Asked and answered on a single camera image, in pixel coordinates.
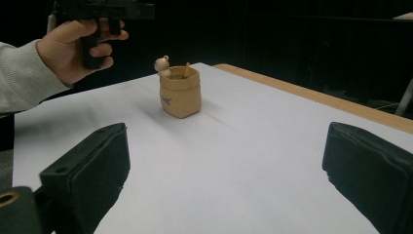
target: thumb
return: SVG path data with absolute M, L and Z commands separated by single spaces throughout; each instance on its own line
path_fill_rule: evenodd
M 93 19 L 68 21 L 52 30 L 49 34 L 60 43 L 71 43 L 81 37 L 92 35 L 97 30 Z

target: gray sleeve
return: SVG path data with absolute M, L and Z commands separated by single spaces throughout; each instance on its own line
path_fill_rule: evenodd
M 70 89 L 42 62 L 36 42 L 18 48 L 0 42 L 0 116 L 30 109 Z

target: black padded block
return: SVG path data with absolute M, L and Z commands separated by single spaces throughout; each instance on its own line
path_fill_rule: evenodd
M 120 123 L 93 132 L 40 178 L 45 195 L 74 217 L 76 233 L 94 233 L 116 203 L 130 168 L 126 126 Z
M 380 233 L 413 233 L 413 154 L 364 129 L 333 122 L 322 169 Z

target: hand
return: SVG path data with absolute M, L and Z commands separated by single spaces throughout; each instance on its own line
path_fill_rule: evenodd
M 93 57 L 105 57 L 102 67 L 113 65 L 112 47 L 107 40 L 126 40 L 129 34 L 121 30 L 121 35 L 111 35 L 108 19 L 100 19 L 100 38 L 97 46 L 90 49 Z M 120 20 L 121 28 L 125 23 Z M 70 86 L 97 70 L 89 70 L 83 65 L 80 38 L 92 35 L 97 30 L 95 20 L 74 20 L 59 25 L 36 44 L 37 52 L 49 69 L 65 85 Z

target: table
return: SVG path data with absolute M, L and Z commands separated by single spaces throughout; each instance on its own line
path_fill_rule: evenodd
M 359 117 L 364 107 L 349 113 L 346 101 L 227 64 L 192 66 L 203 107 L 185 119 L 162 109 L 157 75 L 17 114 L 14 186 L 36 189 L 54 160 L 123 122 L 131 172 L 96 233 L 377 233 L 321 169 L 328 125 L 355 125 L 413 152 L 412 122 L 377 110 L 371 121 Z

